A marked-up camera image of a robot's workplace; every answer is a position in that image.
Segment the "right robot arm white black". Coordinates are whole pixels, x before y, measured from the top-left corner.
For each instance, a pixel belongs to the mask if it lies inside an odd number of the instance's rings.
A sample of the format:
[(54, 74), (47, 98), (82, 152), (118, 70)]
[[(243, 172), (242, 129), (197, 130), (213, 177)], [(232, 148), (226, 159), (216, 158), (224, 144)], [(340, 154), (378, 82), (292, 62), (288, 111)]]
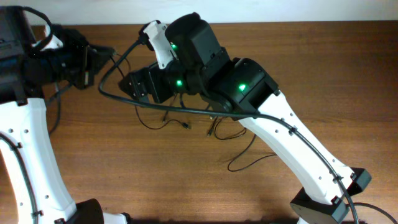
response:
[(197, 13), (144, 25), (137, 45), (146, 45), (156, 61), (120, 82), (129, 103), (166, 110), (165, 101), (175, 95), (199, 95), (208, 103), (203, 114), (238, 121), (295, 174), (302, 189), (290, 205), (300, 223), (341, 223), (347, 214), (359, 222), (352, 198), (370, 183), (369, 172), (332, 155), (266, 70), (250, 58), (230, 58)]

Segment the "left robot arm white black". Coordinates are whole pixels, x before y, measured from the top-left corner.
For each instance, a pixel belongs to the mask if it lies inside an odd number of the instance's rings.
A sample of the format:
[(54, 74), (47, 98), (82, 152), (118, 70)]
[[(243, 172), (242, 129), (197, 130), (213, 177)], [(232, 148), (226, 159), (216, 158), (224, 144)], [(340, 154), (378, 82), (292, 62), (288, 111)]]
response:
[(84, 90), (114, 55), (75, 29), (48, 22), (36, 40), (27, 6), (1, 7), (1, 154), (19, 223), (131, 223), (106, 213), (96, 199), (76, 203), (58, 169), (46, 120), (43, 86), (67, 81)]

